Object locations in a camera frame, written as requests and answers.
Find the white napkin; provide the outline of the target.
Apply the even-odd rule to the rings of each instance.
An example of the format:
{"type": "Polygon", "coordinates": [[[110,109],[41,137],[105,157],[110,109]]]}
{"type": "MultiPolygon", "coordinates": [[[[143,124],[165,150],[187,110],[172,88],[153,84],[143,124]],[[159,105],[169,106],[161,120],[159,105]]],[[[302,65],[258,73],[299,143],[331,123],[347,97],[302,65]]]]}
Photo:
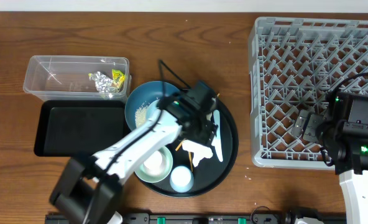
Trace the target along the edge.
{"type": "Polygon", "coordinates": [[[213,156],[213,152],[210,147],[206,147],[190,140],[184,140],[182,148],[184,151],[193,154],[191,160],[193,167],[197,167],[202,159],[210,159],[213,156]]]}

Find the white plate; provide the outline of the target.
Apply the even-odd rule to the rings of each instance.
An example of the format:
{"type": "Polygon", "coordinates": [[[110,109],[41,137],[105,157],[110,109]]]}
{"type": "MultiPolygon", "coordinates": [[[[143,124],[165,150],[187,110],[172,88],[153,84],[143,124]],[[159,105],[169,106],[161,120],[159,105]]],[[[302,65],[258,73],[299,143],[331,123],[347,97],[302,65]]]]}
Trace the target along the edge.
{"type": "Polygon", "coordinates": [[[150,124],[150,122],[154,122],[158,116],[159,116],[159,109],[157,108],[157,105],[159,103],[159,100],[153,101],[147,108],[146,114],[145,114],[145,124],[150,124]]]}

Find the light blue cup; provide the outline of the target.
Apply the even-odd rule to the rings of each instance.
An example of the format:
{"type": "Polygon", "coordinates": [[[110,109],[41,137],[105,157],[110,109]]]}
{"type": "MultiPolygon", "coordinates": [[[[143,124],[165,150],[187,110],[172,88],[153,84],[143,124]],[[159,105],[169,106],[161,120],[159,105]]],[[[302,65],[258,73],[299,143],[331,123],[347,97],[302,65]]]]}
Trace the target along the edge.
{"type": "Polygon", "coordinates": [[[179,193],[189,191],[194,184],[194,177],[186,166],[177,166],[171,171],[170,185],[172,189],[179,193]]]}

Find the white cup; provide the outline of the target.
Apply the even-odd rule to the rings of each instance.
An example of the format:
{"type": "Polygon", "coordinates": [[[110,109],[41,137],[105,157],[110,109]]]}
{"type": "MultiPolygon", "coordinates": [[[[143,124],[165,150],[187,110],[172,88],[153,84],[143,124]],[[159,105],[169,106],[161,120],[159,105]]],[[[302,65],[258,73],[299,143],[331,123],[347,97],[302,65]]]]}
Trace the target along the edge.
{"type": "Polygon", "coordinates": [[[160,175],[166,168],[166,157],[160,152],[155,151],[144,163],[144,171],[149,175],[160,175]]]}

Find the blue plate with rice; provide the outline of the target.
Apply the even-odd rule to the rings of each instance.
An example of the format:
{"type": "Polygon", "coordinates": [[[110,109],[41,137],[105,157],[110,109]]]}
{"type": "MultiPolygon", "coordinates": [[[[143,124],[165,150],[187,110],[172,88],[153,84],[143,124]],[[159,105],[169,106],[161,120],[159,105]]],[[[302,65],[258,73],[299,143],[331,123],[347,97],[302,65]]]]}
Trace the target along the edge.
{"type": "Polygon", "coordinates": [[[125,106],[125,119],[130,130],[135,130],[145,123],[148,106],[161,99],[162,82],[152,81],[137,87],[130,95],[125,106]]]}

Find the yellow foil wrapper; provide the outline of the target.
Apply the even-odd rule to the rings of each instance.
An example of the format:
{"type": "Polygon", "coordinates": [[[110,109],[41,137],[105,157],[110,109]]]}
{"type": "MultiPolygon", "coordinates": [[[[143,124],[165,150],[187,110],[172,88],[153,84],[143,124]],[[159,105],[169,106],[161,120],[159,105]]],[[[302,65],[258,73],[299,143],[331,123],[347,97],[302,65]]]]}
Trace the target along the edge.
{"type": "Polygon", "coordinates": [[[102,72],[89,73],[89,79],[94,81],[96,90],[100,93],[118,93],[121,91],[126,75],[120,70],[112,69],[112,77],[102,72]]]}

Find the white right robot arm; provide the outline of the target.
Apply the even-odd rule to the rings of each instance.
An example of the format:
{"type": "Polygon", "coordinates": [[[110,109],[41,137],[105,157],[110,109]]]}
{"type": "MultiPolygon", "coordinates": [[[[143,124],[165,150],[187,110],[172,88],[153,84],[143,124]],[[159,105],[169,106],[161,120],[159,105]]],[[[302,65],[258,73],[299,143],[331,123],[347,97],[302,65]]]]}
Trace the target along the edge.
{"type": "Polygon", "coordinates": [[[325,115],[302,110],[295,136],[320,145],[324,163],[339,177],[348,223],[368,223],[368,108],[325,115]]]}

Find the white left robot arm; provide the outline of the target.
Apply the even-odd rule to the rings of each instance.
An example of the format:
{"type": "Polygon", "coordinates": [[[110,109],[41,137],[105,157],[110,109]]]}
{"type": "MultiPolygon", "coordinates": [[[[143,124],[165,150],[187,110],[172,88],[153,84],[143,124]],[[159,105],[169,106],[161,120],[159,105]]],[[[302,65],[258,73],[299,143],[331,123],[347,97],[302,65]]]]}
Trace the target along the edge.
{"type": "Polygon", "coordinates": [[[218,125],[210,116],[217,104],[214,93],[192,91],[160,99],[153,115],[117,143],[92,156],[72,157],[50,203],[72,223],[122,223],[117,212],[122,188],[157,150],[183,137],[194,166],[213,155],[218,125]]]}

